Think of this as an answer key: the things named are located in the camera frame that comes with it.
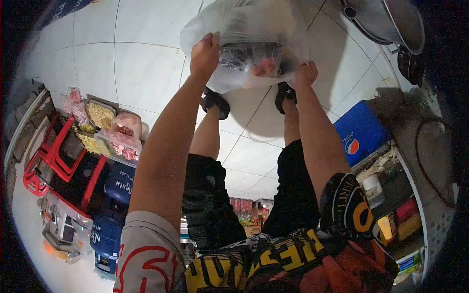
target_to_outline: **person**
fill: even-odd
[[[230,107],[205,88],[218,65],[218,39],[207,34],[192,48],[190,76],[146,141],[114,292],[389,291],[397,265],[371,233],[375,219],[311,87],[312,61],[297,70],[294,89],[278,85],[286,145],[278,193],[262,232],[246,237],[216,161],[219,120]],[[194,133],[199,104],[207,114]],[[181,212],[201,254],[187,268]]]

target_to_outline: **metal bowl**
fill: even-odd
[[[340,0],[342,13],[372,41],[397,43],[418,55],[424,49],[422,16],[411,0]]]

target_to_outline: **black shorts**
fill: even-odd
[[[225,189],[226,170],[213,158],[189,154],[182,212],[189,237],[201,252],[246,239]],[[279,186],[274,207],[262,228],[285,237],[299,228],[316,228],[320,214],[304,163],[301,140],[289,144],[278,158]]]

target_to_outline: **white tile floor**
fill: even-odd
[[[180,31],[212,2],[99,0],[40,32],[25,76],[44,82],[58,107],[60,93],[78,86],[83,96],[117,102],[151,128],[189,76]],[[306,0],[303,9],[310,56],[319,69],[313,88],[333,123],[358,101],[374,98],[376,88],[396,87],[388,62],[392,56],[380,53],[334,2]],[[285,145],[275,95],[276,86],[224,95],[231,114],[220,123],[219,161],[227,169],[231,196],[258,199],[276,193],[277,157]],[[198,123],[204,114],[199,111]]]

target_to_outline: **hand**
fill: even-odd
[[[295,89],[300,86],[311,86],[311,84],[318,77],[318,69],[313,61],[310,61],[309,65],[302,63],[295,74]]]
[[[220,55],[219,33],[208,33],[195,46],[190,53],[190,74],[204,79],[210,79],[218,66]]]

